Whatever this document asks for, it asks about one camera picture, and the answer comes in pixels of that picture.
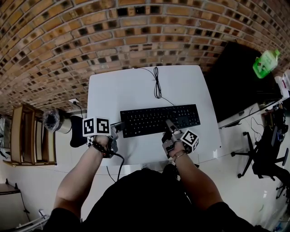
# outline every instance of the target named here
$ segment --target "bottle cap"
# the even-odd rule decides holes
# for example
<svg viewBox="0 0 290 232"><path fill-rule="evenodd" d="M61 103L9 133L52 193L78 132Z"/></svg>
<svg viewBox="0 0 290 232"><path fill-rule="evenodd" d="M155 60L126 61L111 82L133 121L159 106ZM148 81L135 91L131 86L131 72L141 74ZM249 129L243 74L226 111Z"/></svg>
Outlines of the bottle cap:
<svg viewBox="0 0 290 232"><path fill-rule="evenodd" d="M276 53L276 55L277 55L277 56L279 56L279 55L280 55L280 52L279 52L279 50L278 50L278 49L276 49L276 50L275 50L275 53Z"/></svg>

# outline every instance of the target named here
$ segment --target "hand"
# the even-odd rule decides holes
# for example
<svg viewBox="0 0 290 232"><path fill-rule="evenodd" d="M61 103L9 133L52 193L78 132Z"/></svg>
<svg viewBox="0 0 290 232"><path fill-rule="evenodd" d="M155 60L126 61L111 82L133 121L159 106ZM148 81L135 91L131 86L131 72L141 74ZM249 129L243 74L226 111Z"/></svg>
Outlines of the hand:
<svg viewBox="0 0 290 232"><path fill-rule="evenodd" d="M174 149L169 152L169 156L173 158L177 153L179 152L183 153L184 151L185 151L185 148L183 146L183 142L177 141L174 143Z"/></svg>
<svg viewBox="0 0 290 232"><path fill-rule="evenodd" d="M99 143L100 145L102 145L106 149L107 144L109 142L109 137L105 136L105 135L97 135L94 137L93 140L96 141L97 143Z"/></svg>

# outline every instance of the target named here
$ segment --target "green bottle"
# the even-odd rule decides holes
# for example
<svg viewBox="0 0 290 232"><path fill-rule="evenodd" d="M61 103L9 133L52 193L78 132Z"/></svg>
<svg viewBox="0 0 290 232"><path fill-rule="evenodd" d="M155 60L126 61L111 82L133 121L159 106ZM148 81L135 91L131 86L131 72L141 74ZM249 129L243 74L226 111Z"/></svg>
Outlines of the green bottle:
<svg viewBox="0 0 290 232"><path fill-rule="evenodd" d="M253 69L258 78L262 79L267 76L278 65L278 56L280 52L278 49L275 51L265 51L260 58L256 59L253 64Z"/></svg>

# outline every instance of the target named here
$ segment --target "brick wall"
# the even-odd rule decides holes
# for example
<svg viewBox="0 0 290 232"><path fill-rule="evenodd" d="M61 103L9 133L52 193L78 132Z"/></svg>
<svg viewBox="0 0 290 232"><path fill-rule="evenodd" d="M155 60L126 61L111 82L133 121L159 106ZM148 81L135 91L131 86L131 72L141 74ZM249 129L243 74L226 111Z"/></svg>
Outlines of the brick wall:
<svg viewBox="0 0 290 232"><path fill-rule="evenodd" d="M89 77L134 66L200 65L227 41L278 48L289 67L285 0L0 0L0 113L87 106Z"/></svg>

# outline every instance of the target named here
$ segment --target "floor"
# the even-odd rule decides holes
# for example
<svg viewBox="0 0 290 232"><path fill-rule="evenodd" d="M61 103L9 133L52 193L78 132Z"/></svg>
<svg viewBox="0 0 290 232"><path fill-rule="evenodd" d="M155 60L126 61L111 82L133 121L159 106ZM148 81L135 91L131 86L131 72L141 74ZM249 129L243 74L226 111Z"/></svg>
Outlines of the floor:
<svg viewBox="0 0 290 232"><path fill-rule="evenodd" d="M257 123L261 123L261 116L255 115ZM253 129L262 134L263 127L257 125L252 119ZM247 151L247 138L242 136L243 131L248 131L252 141L260 139L260 135L251 129L251 118L242 120L241 124L232 128L220 129L222 140L221 151L210 160L198 157L196 163L217 185L223 200L240 217L246 219L253 225L260 224L266 228L273 226L279 212L285 206L285 197L276 200L276 187L280 185L279 180L273 181L269 178L258 179L251 168L241 179L237 178L245 163L246 157L231 157L232 151ZM71 148L69 146L71 134L56 133L57 166L45 167L17 167L13 168L0 162L0 177L13 184L17 183L23 193L26 208L30 211L30 218L38 217L38 209L44 209L50 214L53 209L55 194L59 184L65 175L77 164L86 146ZM281 145L278 157L285 154L290 145L290 132L287 133ZM156 171L162 171L165 164L145 164ZM121 177L142 168L140 165L126 165L122 168ZM290 170L288 160L285 168ZM119 167L109 167L111 176L116 179ZM109 177L105 166L98 170L91 192L82 208L82 218L85 219L94 203L103 195L104 191L114 182Z"/></svg>

